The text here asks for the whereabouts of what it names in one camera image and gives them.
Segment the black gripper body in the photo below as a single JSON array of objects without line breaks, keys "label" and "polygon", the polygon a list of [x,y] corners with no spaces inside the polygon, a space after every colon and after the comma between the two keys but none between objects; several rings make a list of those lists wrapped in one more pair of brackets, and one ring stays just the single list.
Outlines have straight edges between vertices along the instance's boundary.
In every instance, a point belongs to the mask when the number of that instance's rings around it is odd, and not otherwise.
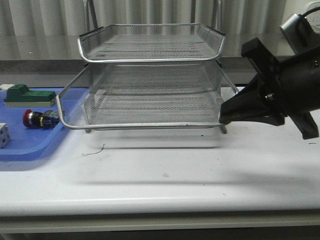
[{"label": "black gripper body", "polygon": [[304,140],[318,138],[320,131],[311,112],[320,108],[319,46],[279,60],[254,38],[242,45],[241,55],[256,70],[258,99],[267,107],[250,120],[281,126],[289,117]]}]

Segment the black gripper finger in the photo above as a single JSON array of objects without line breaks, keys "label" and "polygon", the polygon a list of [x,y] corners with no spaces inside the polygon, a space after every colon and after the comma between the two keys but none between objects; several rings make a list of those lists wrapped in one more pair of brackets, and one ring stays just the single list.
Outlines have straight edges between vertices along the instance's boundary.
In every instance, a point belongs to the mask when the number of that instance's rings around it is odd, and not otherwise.
[{"label": "black gripper finger", "polygon": [[254,78],[235,96],[222,103],[219,114],[220,123],[259,122],[267,123],[265,114],[269,107],[260,94],[261,78]]}]

